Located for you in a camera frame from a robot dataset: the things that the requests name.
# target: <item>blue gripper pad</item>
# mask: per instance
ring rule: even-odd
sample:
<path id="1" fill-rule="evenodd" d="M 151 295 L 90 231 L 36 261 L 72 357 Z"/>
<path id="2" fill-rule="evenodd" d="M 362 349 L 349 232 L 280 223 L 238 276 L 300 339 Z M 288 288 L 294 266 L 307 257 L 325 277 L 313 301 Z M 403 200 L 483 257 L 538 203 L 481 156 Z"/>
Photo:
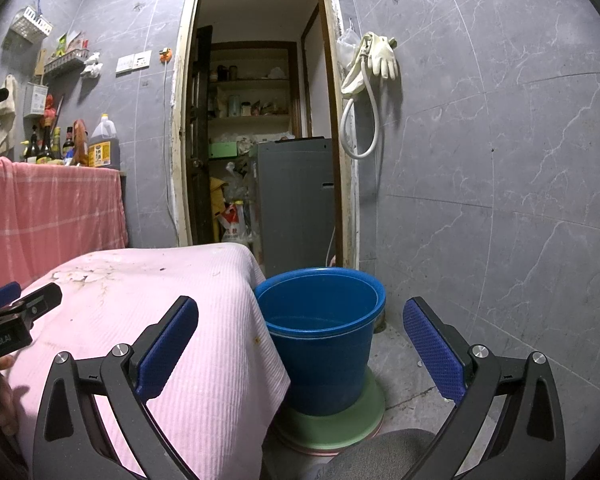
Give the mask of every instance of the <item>blue gripper pad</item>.
<path id="1" fill-rule="evenodd" d="M 466 392 L 464 368 L 414 299 L 404 305 L 402 323 L 440 394 L 459 404 Z"/>
<path id="2" fill-rule="evenodd" d="M 7 283 L 0 287 L 0 308 L 16 301 L 21 293 L 18 282 Z"/>
<path id="3" fill-rule="evenodd" d="M 160 395 L 197 326 L 198 305 L 187 298 L 138 365 L 136 395 L 142 402 Z"/>

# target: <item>bucket rim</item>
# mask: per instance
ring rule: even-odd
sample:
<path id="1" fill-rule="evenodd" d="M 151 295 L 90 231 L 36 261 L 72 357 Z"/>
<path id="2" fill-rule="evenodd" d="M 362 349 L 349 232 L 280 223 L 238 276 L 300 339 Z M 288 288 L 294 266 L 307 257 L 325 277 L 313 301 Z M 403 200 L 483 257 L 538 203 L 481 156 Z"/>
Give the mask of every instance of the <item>bucket rim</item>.
<path id="1" fill-rule="evenodd" d="M 256 300 L 259 301 L 260 297 L 265 294 L 268 290 L 271 290 L 275 286 L 279 286 L 282 283 L 289 282 L 291 280 L 297 280 L 301 278 L 307 278 L 309 276 L 344 276 L 368 285 L 376 294 L 376 305 L 373 307 L 368 314 L 342 325 L 338 325 L 331 328 L 319 328 L 316 330 L 300 330 L 296 328 L 288 328 L 285 326 L 276 325 L 270 323 L 265 319 L 267 328 L 273 335 L 287 336 L 299 339 L 314 339 L 314 338 L 327 338 L 337 335 L 343 335 L 349 332 L 353 332 L 360 327 L 372 323 L 373 320 L 378 317 L 380 311 L 384 307 L 386 302 L 386 293 L 384 286 L 375 277 L 362 272 L 361 270 L 346 269 L 344 267 L 311 267 L 308 269 L 290 270 L 289 272 L 283 272 L 277 274 L 268 280 L 265 280 L 254 289 Z"/>

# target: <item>white glove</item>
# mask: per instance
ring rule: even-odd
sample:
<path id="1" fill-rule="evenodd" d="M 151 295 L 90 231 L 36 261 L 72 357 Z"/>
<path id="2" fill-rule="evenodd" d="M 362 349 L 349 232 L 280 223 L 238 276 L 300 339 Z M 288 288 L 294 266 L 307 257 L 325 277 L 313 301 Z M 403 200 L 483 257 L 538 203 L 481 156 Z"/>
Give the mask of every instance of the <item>white glove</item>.
<path id="1" fill-rule="evenodd" d="M 389 45 L 386 36 L 373 34 L 366 66 L 368 69 L 373 69 L 374 75 L 382 75 L 382 79 L 390 77 L 395 80 L 395 75 L 398 73 L 398 63 L 395 60 L 394 50 Z"/>
<path id="2" fill-rule="evenodd" d="M 80 72 L 80 75 L 85 78 L 95 79 L 100 75 L 100 71 L 102 70 L 102 63 L 98 63 L 95 65 L 87 65 L 84 67 L 84 70 Z"/>
<path id="3" fill-rule="evenodd" d="M 100 62 L 100 53 L 94 52 L 89 56 L 89 59 L 84 62 L 85 65 L 95 65 Z"/>

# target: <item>pink towel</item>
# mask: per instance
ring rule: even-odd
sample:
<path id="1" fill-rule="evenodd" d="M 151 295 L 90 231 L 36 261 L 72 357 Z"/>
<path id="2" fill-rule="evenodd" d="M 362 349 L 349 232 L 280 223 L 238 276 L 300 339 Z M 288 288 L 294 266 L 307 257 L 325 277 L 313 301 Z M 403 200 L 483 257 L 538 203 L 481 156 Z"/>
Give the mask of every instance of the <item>pink towel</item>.
<path id="1" fill-rule="evenodd" d="M 0 286 L 126 242 L 117 171 L 0 158 Z"/>
<path id="2" fill-rule="evenodd" d="M 202 480 L 258 478 L 262 442 L 289 385 L 253 295 L 264 279 L 238 244 L 124 249 L 86 254 L 54 269 L 28 291 L 56 282 L 62 303 L 36 321 L 33 343 L 8 375 L 19 398 L 18 435 L 26 460 L 54 356 L 102 356 L 132 343 L 180 296 L 200 321 L 164 390 L 148 402 L 160 428 Z M 122 463 L 141 472 L 106 399 L 98 406 Z"/>

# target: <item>human hand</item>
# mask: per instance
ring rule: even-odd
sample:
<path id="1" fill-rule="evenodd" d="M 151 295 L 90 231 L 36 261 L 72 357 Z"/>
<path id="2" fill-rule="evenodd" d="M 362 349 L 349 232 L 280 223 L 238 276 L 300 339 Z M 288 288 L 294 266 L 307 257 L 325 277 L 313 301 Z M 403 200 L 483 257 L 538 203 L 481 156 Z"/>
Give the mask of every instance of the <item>human hand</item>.
<path id="1" fill-rule="evenodd" d="M 12 355 L 0 357 L 0 370 L 11 368 L 15 361 Z M 18 414 L 13 400 L 13 391 L 2 374 L 0 374 L 0 428 L 6 436 L 13 436 L 18 432 Z"/>

